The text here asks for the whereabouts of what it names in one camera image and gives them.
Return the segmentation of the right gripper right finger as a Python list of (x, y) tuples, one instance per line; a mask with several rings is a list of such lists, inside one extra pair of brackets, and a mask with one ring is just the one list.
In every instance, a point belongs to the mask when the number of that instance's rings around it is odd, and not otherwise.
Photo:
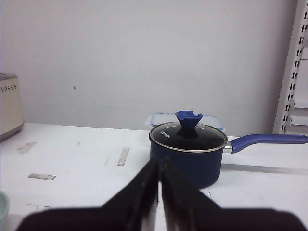
[(162, 199), (168, 231), (305, 231), (290, 212), (268, 208), (222, 208), (200, 192), (165, 158)]

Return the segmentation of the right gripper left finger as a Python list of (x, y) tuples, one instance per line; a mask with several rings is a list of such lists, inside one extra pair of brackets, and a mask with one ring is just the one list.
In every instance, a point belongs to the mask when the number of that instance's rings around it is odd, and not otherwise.
[(101, 207), (48, 209), (25, 217), (19, 231), (153, 231), (158, 164), (150, 159), (132, 181)]

